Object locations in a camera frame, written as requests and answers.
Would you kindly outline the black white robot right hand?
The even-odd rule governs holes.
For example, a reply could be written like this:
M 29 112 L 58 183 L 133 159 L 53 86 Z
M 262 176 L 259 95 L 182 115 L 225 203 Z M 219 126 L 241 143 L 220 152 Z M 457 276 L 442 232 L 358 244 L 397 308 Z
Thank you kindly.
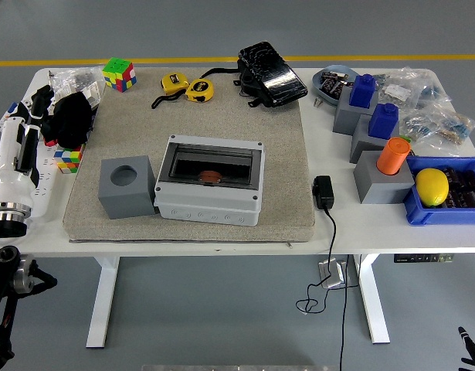
M 470 356 L 470 358 L 462 358 L 461 362 L 470 366 L 475 366 L 475 343 L 473 342 L 471 337 L 468 335 L 465 328 L 463 328 L 462 326 L 458 327 L 458 332 Z

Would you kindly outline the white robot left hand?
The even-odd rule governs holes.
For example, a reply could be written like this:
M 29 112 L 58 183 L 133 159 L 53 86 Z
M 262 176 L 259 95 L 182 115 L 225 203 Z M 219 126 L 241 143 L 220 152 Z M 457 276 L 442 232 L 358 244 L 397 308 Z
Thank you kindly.
M 20 102 L 1 126 L 0 138 L 0 213 L 31 215 L 32 192 L 39 181 L 36 155 L 42 124 L 54 92 L 40 87 L 30 103 Z

